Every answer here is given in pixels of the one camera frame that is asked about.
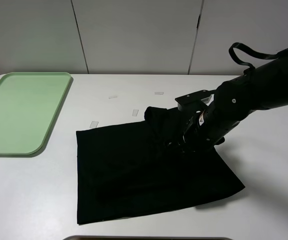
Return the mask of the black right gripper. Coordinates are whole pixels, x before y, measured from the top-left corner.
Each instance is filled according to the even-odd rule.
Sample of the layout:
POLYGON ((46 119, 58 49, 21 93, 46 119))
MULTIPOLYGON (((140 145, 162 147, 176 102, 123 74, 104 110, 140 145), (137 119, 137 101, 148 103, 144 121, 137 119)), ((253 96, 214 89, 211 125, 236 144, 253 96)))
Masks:
POLYGON ((206 153, 225 142, 224 136, 210 136, 205 127, 205 110, 197 110, 185 123, 182 132, 172 140, 167 140, 165 146, 180 153, 206 153))

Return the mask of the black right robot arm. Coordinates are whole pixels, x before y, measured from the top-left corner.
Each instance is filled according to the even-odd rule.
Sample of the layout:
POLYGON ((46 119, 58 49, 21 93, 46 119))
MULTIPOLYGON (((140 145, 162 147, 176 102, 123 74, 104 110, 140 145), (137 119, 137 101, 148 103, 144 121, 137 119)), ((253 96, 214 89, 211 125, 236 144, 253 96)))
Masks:
POLYGON ((177 97, 178 109, 188 121, 181 135, 166 143, 168 147, 208 151, 223 143, 225 135, 251 113, 288 106, 288 48, 266 54, 236 42, 228 52, 247 69, 215 90, 177 97))

